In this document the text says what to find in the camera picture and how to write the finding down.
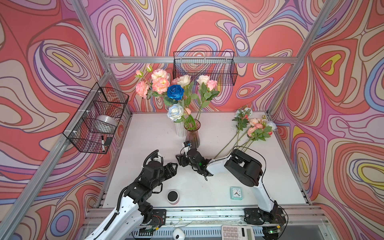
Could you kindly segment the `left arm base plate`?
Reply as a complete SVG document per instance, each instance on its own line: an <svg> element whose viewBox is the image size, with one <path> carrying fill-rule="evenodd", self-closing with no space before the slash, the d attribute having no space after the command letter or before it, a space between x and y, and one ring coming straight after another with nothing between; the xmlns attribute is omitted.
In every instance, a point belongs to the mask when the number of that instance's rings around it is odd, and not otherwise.
<svg viewBox="0 0 384 240"><path fill-rule="evenodd" d="M154 209L150 219L146 219L142 226L147 228L161 227L166 223L167 210L166 209Z"/></svg>

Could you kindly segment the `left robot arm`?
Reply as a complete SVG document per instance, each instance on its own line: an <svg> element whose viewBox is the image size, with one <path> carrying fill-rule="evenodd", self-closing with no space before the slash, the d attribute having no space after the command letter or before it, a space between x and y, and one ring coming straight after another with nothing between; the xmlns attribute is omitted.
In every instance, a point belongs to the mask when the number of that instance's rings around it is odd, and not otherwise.
<svg viewBox="0 0 384 240"><path fill-rule="evenodd" d="M163 182L177 174L177 163L150 161L139 176L119 193L114 210L93 230L87 240L124 240L141 224L151 221L153 206L147 200Z"/></svg>

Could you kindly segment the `cream white rose stem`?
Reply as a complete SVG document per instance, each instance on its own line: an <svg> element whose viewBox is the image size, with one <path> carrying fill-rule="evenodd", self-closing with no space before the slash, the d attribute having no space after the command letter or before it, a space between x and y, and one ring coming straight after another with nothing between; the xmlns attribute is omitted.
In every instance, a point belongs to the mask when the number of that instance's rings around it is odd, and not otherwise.
<svg viewBox="0 0 384 240"><path fill-rule="evenodd" d="M193 96L192 85L193 84L192 84L191 76L184 75L184 76L178 77L176 79L173 79L171 86L172 85L181 85L182 87L189 85L189 90L191 91L191 99L193 100L193 98L192 98L192 96Z"/></svg>

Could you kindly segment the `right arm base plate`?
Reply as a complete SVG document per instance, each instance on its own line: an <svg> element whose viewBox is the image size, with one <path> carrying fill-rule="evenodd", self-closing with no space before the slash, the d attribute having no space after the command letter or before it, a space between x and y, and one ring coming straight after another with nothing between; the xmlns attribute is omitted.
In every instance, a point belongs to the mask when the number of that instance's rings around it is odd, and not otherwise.
<svg viewBox="0 0 384 240"><path fill-rule="evenodd" d="M282 208L274 208L271 212L259 208L245 208L244 221L249 225L260 226L263 224L283 225L287 222L286 214Z"/></svg>

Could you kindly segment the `orange pink carnation spray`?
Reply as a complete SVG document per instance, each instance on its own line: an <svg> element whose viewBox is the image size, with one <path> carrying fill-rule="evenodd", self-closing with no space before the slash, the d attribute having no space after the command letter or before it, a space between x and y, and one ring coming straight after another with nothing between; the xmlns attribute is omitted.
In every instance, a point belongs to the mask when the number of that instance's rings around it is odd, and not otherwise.
<svg viewBox="0 0 384 240"><path fill-rule="evenodd" d="M166 79L152 81L151 76L149 79L146 79L144 73L139 70L137 70L135 74L137 78L141 79L136 85L136 94L143 99L150 99L152 96L162 97L171 85L170 80L168 81Z"/></svg>

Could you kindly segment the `cream pink rose stem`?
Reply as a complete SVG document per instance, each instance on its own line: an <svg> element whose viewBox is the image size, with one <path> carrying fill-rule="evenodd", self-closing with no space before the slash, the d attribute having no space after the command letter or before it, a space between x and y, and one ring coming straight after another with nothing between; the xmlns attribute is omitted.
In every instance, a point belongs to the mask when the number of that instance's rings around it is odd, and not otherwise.
<svg viewBox="0 0 384 240"><path fill-rule="evenodd" d="M212 90L210 76L200 75L197 82L199 84L199 89L208 89L209 91Z"/></svg>

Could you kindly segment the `light pink rose stem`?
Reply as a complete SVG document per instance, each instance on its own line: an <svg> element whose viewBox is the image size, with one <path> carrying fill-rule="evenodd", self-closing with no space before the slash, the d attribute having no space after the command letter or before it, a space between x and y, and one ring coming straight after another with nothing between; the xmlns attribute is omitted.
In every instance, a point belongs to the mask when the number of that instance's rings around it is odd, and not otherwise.
<svg viewBox="0 0 384 240"><path fill-rule="evenodd" d="M199 83L199 97L198 104L199 109L196 119L199 121L202 110L209 106L210 102L219 95L217 90L218 81L215 80L198 80Z"/></svg>

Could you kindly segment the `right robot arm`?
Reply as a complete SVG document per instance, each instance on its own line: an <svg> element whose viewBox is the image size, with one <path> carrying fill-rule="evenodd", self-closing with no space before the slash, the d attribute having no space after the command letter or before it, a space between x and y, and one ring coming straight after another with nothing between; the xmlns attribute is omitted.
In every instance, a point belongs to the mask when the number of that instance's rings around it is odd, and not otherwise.
<svg viewBox="0 0 384 240"><path fill-rule="evenodd" d="M199 175L213 177L219 173L231 173L241 184L250 187L254 194L258 207L256 209L244 209L244 221L249 225L287 223L287 214L279 206L276 200L270 197L264 182L266 164L249 156L236 148L222 159L205 159L197 149L191 146L183 147L176 155L178 164L182 167L191 166Z"/></svg>

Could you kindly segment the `pink grey glass vase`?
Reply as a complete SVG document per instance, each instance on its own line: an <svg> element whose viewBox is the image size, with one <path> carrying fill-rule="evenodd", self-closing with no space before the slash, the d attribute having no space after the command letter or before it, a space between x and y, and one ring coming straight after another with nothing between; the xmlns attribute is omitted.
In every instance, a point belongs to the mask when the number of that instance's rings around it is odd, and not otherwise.
<svg viewBox="0 0 384 240"><path fill-rule="evenodd" d="M199 129L201 127L201 123L194 119L193 122L185 123L184 128L187 131L186 134L186 142L191 144L191 147L197 149L200 146L200 136Z"/></svg>

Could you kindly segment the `peach tulip bud stem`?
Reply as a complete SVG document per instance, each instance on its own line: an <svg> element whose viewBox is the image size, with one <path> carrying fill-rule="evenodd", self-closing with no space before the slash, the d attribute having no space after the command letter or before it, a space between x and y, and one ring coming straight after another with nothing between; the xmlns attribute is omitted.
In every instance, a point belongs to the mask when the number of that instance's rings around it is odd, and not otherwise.
<svg viewBox="0 0 384 240"><path fill-rule="evenodd" d="M185 108L185 128L188 131L193 131L196 128L195 119L192 116L192 111L189 108Z"/></svg>

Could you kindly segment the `pink carnation spray stem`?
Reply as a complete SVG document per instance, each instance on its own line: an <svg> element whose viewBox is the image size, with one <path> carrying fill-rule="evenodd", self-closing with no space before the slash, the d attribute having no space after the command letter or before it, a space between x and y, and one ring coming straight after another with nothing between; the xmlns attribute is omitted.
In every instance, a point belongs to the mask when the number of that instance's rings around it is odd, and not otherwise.
<svg viewBox="0 0 384 240"><path fill-rule="evenodd" d="M146 71L148 73L151 73L151 80L154 81L154 80L157 80L157 79L166 79L166 80L170 80L170 74L163 70L163 69L156 69L154 70L153 67L151 65L146 65Z"/></svg>

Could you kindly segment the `pale blue white rose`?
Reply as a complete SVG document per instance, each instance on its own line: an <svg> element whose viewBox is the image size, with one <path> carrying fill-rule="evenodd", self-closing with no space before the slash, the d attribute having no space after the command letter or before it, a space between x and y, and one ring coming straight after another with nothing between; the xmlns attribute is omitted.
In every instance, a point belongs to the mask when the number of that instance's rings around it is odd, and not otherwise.
<svg viewBox="0 0 384 240"><path fill-rule="evenodd" d="M169 108L167 116L174 123L175 122L176 123L179 123L179 122L185 123L185 110L184 109L185 108L182 107L181 105L174 104Z"/></svg>

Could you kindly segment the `dark blue rose stem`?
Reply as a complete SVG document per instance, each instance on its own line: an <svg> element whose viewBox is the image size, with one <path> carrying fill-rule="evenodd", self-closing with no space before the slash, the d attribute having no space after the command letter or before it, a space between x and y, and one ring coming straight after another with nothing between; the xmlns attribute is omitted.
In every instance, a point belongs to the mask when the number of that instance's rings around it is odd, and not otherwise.
<svg viewBox="0 0 384 240"><path fill-rule="evenodd" d="M170 86L168 88L167 95L164 97L164 100L166 101L166 103L170 103L171 106L174 104L179 104L184 108L190 109L192 99L191 91L189 90L189 85L185 87L182 87L181 85Z"/></svg>

